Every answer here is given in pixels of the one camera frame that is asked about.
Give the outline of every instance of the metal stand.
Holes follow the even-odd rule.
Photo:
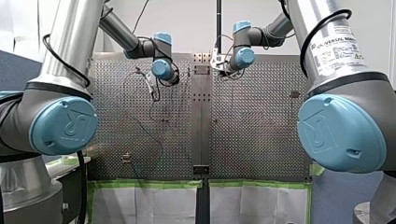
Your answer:
[[[212,130],[212,72],[210,53],[193,55],[192,68],[192,158],[194,178],[203,180],[197,192],[196,224],[210,223],[209,150]]]
[[[50,179],[41,157],[0,164],[7,224],[61,224],[62,184]]]

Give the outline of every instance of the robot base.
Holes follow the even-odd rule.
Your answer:
[[[48,194],[6,210],[5,222],[6,224],[62,224],[62,206],[62,184],[56,181]]]
[[[51,180],[41,156],[0,163],[7,224],[62,224],[62,184]]]

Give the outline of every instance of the metal panel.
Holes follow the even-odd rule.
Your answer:
[[[210,177],[305,181],[296,129],[305,85],[297,56],[262,55],[237,81],[214,77]]]
[[[122,54],[94,57],[94,105],[100,125],[94,144],[90,179],[191,179],[191,56],[174,54],[180,83],[160,87],[152,103],[136,67],[148,72],[152,60],[126,60]],[[129,153],[131,162],[121,162]]]

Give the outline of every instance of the metal post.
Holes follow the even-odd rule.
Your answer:
[[[88,72],[104,3],[105,0],[62,0],[58,6],[49,43],[59,57],[82,74]],[[30,82],[66,86],[88,93],[84,80],[49,52],[39,77]]]
[[[218,0],[218,17],[217,17],[217,33],[216,33],[216,39],[219,38],[219,36],[221,36],[221,0]],[[221,38],[218,39],[218,49],[219,49],[219,53],[221,53]]]

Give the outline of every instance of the green tape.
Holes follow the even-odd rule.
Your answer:
[[[308,189],[310,184],[307,183],[291,183],[278,182],[270,180],[209,180],[209,187],[211,188],[240,188],[243,186],[262,187],[272,189]]]
[[[63,165],[76,165],[78,164],[78,158],[62,159]]]
[[[120,179],[112,181],[90,181],[89,188],[94,189],[199,189],[202,187],[202,181],[156,181],[156,180],[131,180]]]
[[[243,186],[243,180],[209,180],[211,188],[240,188]]]
[[[317,163],[311,164],[309,166],[310,175],[322,175],[325,169]]]

